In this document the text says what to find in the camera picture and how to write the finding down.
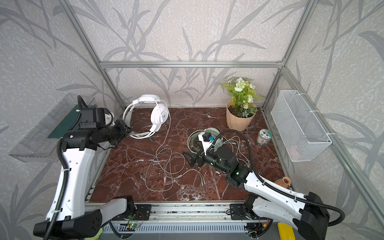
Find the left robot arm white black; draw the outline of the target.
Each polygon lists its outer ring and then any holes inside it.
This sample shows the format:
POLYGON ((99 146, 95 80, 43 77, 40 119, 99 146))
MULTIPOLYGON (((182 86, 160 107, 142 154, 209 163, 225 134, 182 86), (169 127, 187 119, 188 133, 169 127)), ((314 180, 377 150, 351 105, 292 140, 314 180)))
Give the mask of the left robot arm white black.
POLYGON ((124 196, 86 211, 86 188, 91 163, 101 143, 117 145, 132 129, 114 120, 106 108, 91 108, 78 96, 76 130, 59 139, 57 154, 62 164, 58 187, 46 220, 34 226, 33 234, 45 240, 92 238, 118 215, 134 216, 137 208, 132 196, 124 196))

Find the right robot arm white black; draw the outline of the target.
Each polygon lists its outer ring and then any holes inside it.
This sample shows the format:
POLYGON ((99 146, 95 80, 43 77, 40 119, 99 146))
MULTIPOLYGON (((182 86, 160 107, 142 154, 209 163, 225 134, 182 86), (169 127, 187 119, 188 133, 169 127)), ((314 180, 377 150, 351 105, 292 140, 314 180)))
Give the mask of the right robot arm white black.
POLYGON ((226 182, 250 193, 243 208, 249 219, 267 218, 297 230, 306 240, 324 240, 328 227, 345 219, 343 210, 326 205, 313 192, 297 193, 275 184, 257 173, 254 166, 239 163, 237 155, 227 146, 214 146, 218 138, 210 133, 199 134, 200 150, 183 151, 191 167, 207 164, 226 174, 226 182))

